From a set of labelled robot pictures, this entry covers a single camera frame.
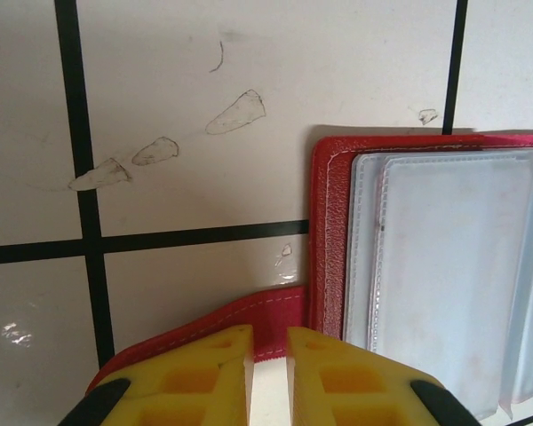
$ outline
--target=black grout line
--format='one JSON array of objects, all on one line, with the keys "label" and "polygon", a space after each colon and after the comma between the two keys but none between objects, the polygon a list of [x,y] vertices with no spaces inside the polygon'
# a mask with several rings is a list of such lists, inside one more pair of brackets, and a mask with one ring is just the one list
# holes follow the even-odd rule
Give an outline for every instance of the black grout line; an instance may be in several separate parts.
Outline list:
[{"label": "black grout line", "polygon": [[255,240],[305,233],[308,233],[308,221],[295,220],[291,222],[104,237],[102,248],[105,253],[119,253],[123,251],[163,249],[167,247],[192,246],[214,242]]},{"label": "black grout line", "polygon": [[517,422],[509,423],[507,426],[527,426],[528,424],[533,424],[533,415],[527,419],[518,420]]},{"label": "black grout line", "polygon": [[[71,149],[75,175],[78,177],[92,170],[94,162],[76,0],[55,0],[55,15],[60,39]],[[99,366],[102,367],[115,355],[115,344],[108,301],[105,257],[100,249],[99,204],[95,191],[77,193],[77,199],[97,357]]]},{"label": "black grout line", "polygon": [[454,114],[456,113],[456,100],[458,92],[458,79],[460,77],[460,62],[464,46],[465,15],[468,9],[468,0],[457,0],[456,14],[454,17],[454,33],[452,36],[452,51],[448,72],[448,87],[446,89],[446,104],[444,105],[444,123],[442,134],[451,135],[454,127]]},{"label": "black grout line", "polygon": [[60,259],[84,255],[83,240],[30,242],[0,246],[0,264]]}]

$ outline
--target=red leather cover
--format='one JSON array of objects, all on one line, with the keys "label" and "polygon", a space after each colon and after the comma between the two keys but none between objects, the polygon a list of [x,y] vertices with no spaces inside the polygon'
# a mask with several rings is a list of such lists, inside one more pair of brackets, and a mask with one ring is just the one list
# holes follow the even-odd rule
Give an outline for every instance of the red leather cover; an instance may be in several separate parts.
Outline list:
[{"label": "red leather cover", "polygon": [[237,299],[183,327],[157,335],[117,353],[95,375],[87,393],[104,377],[224,328],[253,326],[255,362],[286,355],[286,329],[306,324],[306,286],[275,288]]},{"label": "red leather cover", "polygon": [[310,193],[310,327],[341,338],[352,162],[375,152],[533,147],[533,135],[330,137],[314,150]]}]

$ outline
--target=card holder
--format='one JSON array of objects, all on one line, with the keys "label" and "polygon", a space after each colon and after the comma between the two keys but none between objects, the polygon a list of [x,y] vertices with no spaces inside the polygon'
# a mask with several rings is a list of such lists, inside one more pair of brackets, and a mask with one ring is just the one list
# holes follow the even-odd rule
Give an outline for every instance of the card holder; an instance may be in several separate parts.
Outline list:
[{"label": "card holder", "polygon": [[368,154],[352,175],[345,340],[479,418],[532,396],[533,150]]}]

